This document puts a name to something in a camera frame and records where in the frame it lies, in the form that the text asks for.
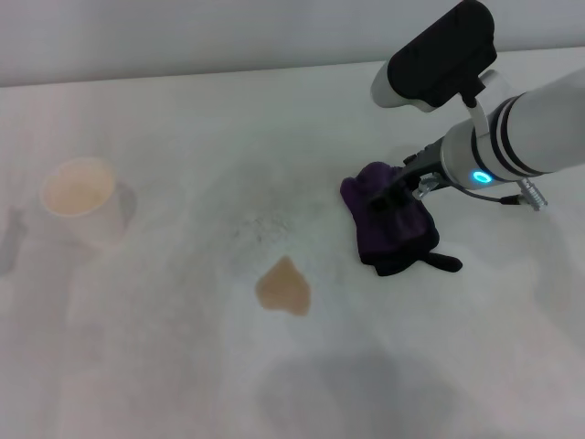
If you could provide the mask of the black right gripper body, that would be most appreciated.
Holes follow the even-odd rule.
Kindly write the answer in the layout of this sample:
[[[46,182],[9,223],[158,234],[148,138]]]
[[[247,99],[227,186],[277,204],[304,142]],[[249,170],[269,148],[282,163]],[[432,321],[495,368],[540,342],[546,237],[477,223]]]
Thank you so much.
[[[404,160],[404,166],[390,179],[381,195],[391,199],[393,189],[408,190],[409,199],[423,199],[432,191],[446,187],[446,174],[441,160],[442,138],[426,145]]]

